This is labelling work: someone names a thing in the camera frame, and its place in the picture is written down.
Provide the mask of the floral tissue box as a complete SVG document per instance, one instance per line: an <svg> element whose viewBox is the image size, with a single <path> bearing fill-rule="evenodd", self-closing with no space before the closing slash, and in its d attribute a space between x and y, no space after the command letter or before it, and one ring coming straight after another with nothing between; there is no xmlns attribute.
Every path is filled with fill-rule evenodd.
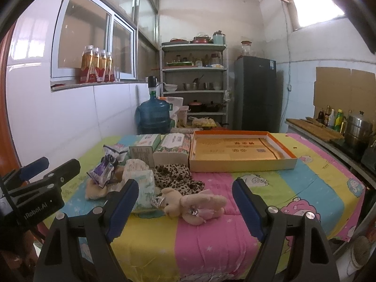
<svg viewBox="0 0 376 282"><path fill-rule="evenodd" d="M189 165L191 136L183 133L166 134L153 153L155 165Z"/></svg>

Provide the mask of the leopard print scrunchie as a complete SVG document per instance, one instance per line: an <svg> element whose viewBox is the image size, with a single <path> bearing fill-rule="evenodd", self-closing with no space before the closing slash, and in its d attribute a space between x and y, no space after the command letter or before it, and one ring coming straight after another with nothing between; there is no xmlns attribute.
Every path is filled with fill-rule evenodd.
<svg viewBox="0 0 376 282"><path fill-rule="evenodd" d="M202 181L195 181L189 168L183 164L156 165L154 168L156 187L161 190L173 188L183 196L200 193L205 189Z"/></svg>

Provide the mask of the metal storage shelf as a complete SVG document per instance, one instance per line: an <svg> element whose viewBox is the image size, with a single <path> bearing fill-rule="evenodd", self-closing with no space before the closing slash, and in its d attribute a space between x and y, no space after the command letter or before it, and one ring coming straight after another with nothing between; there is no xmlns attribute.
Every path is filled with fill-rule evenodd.
<svg viewBox="0 0 376 282"><path fill-rule="evenodd" d="M188 115L229 127L229 57L225 44L170 41L161 45L161 94L183 98Z"/></svg>

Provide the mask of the blue water jug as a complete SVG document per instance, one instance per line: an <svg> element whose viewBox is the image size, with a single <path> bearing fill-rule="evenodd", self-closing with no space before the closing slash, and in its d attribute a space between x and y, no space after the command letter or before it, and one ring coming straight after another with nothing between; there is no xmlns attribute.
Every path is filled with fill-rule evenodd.
<svg viewBox="0 0 376 282"><path fill-rule="evenodd" d="M157 78L147 78L150 99L141 103L136 109L138 134L167 134L171 129L169 104L157 98Z"/></svg>

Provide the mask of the purple white snack packet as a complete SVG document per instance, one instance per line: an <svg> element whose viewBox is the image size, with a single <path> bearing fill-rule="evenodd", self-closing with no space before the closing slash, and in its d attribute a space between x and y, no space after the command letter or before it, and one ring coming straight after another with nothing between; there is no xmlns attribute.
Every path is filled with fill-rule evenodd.
<svg viewBox="0 0 376 282"><path fill-rule="evenodd" d="M101 158L101 161L94 169L87 172L87 175L101 188L111 180L115 168L118 166L118 160L111 154Z"/></svg>

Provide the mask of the green yellow bottle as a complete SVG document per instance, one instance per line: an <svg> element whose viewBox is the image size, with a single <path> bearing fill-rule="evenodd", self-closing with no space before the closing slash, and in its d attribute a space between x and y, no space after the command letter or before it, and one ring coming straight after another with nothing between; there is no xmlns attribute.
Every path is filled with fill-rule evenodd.
<svg viewBox="0 0 376 282"><path fill-rule="evenodd" d="M334 125L334 130L336 130L337 132L341 131L343 119L344 119L343 110L338 109L338 112L335 118L335 125Z"/></svg>

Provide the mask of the floral cream cloth scrunchie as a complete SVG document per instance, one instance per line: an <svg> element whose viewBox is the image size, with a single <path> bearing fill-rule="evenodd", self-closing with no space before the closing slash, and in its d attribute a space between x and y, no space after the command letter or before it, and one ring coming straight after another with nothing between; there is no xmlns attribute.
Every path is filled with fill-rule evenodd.
<svg viewBox="0 0 376 282"><path fill-rule="evenodd" d="M140 159L128 159L122 173L122 181L132 179L131 173L149 170L150 167Z"/></svg>

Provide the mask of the green printed tissue pack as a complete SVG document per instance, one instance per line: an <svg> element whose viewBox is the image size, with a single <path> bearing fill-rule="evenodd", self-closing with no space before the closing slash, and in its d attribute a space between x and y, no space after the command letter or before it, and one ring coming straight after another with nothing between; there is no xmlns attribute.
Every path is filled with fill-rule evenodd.
<svg viewBox="0 0 376 282"><path fill-rule="evenodd" d="M133 213L148 213L155 211L152 200L155 197L155 180L152 170L132 171L130 179L137 182L139 188L138 198L134 204Z"/></svg>

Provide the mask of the green white tissue box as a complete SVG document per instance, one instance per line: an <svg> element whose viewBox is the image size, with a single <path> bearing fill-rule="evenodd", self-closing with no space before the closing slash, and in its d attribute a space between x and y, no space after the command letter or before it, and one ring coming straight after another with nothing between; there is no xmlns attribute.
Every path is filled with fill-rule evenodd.
<svg viewBox="0 0 376 282"><path fill-rule="evenodd" d="M154 168L153 154L161 142L160 134L143 134L140 139L129 147L132 159L144 161L149 167Z"/></svg>

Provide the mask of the cardboard wall sheet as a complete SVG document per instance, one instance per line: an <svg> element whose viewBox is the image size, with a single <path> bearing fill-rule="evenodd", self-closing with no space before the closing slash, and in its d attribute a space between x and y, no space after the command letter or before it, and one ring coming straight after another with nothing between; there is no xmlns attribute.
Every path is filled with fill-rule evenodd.
<svg viewBox="0 0 376 282"><path fill-rule="evenodd" d="M364 112L364 118L375 123L375 74L341 67L317 67L314 83L314 116L330 106L335 111Z"/></svg>

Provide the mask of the steel steamer pot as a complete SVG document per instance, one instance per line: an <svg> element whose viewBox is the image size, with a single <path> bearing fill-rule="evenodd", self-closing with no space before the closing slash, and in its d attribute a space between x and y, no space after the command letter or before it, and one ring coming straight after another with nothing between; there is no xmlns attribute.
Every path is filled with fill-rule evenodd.
<svg viewBox="0 0 376 282"><path fill-rule="evenodd" d="M364 117L364 112L350 114L347 118L344 139L351 147L367 145L373 132L373 124Z"/></svg>

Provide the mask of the purple dress plush bunny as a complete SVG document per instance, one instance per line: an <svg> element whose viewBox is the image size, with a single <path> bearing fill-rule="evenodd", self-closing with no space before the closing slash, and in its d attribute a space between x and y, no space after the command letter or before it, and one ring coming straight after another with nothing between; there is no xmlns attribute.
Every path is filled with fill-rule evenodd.
<svg viewBox="0 0 376 282"><path fill-rule="evenodd" d="M100 187L92 178L88 178L85 188L86 200L98 200L106 197L110 192L119 192L124 186L122 182L122 175L124 173L124 166L116 167L112 178L114 183Z"/></svg>

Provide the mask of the black refrigerator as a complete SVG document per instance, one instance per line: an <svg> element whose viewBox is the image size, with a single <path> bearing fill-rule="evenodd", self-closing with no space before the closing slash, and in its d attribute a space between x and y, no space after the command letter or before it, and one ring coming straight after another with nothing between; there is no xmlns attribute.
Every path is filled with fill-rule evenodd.
<svg viewBox="0 0 376 282"><path fill-rule="evenodd" d="M242 56L235 62L235 130L278 132L276 62Z"/></svg>

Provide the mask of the pack of drink bottles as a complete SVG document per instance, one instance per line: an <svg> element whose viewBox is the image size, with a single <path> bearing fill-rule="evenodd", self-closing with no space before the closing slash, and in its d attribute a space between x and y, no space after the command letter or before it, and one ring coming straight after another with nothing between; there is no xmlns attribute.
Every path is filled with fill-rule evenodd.
<svg viewBox="0 0 376 282"><path fill-rule="evenodd" d="M87 45L82 54L79 83L107 83L115 81L112 53Z"/></svg>

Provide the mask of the pink dress plush bunny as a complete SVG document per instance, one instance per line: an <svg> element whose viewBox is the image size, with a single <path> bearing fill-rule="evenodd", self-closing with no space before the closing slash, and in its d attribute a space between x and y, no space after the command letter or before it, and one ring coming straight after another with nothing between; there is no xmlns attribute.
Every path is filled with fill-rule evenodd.
<svg viewBox="0 0 376 282"><path fill-rule="evenodd" d="M183 196L173 188L164 188L154 197L152 205L170 218L182 218L189 225L202 225L224 214L227 198L210 190Z"/></svg>

